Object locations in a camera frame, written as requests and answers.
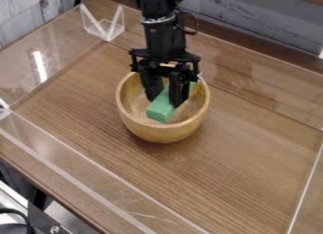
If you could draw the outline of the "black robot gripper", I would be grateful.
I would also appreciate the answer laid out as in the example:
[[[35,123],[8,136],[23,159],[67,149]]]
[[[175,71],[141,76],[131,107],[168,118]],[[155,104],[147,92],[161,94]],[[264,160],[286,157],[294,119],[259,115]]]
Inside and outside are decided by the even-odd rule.
[[[131,70],[140,73],[145,95],[152,101],[164,90],[161,76],[169,77],[169,99],[177,108],[189,96],[189,81],[197,81],[200,57],[187,51],[187,35],[195,31],[184,29],[180,18],[144,20],[145,48],[132,48]],[[175,61],[177,72],[164,66]]]

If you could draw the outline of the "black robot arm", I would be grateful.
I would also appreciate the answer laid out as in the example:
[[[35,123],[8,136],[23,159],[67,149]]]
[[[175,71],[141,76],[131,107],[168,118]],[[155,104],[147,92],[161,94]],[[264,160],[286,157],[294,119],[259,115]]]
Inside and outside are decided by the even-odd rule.
[[[132,48],[131,71],[140,75],[147,98],[152,101],[169,80],[169,100],[177,108],[189,96],[189,83],[199,81],[200,57],[187,51],[185,29],[179,4],[181,0],[136,0],[141,10],[147,47]]]

